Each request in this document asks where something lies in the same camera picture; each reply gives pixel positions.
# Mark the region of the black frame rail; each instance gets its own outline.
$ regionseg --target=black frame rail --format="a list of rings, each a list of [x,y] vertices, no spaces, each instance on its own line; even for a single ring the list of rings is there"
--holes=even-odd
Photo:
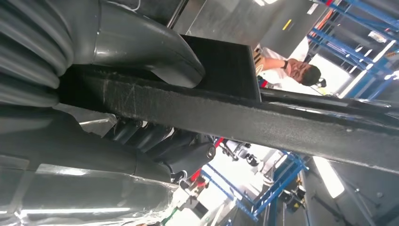
[[[68,105],[399,174],[396,129],[131,74],[75,67],[58,93]]]

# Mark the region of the flexible hose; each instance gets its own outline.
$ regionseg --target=flexible hose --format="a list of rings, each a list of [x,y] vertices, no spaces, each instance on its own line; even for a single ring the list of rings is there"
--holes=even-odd
[[[0,5],[0,103],[58,104],[51,90],[72,64],[73,48],[65,25],[45,3],[12,0]]]
[[[140,67],[189,88],[205,75],[182,37],[121,6],[0,1],[0,104],[55,106],[59,76],[72,64]]]

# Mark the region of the yellow label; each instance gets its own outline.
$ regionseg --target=yellow label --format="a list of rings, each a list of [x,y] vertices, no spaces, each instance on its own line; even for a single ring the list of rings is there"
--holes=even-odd
[[[288,20],[288,22],[286,23],[286,25],[283,27],[283,31],[285,31],[285,29],[288,27],[288,25],[291,23],[291,19],[290,20]]]

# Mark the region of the man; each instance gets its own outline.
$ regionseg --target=man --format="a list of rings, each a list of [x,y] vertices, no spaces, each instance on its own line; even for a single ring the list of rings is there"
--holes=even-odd
[[[284,57],[268,48],[262,49],[262,57],[256,63],[257,71],[268,83],[285,86],[292,81],[304,86],[312,86],[319,82],[321,72],[313,65]]]

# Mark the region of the plastic wrap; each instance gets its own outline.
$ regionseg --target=plastic wrap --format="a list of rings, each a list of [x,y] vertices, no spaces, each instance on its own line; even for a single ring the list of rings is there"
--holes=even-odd
[[[176,185],[48,164],[33,171],[28,165],[18,158],[0,158],[1,226],[153,224],[175,206]]]

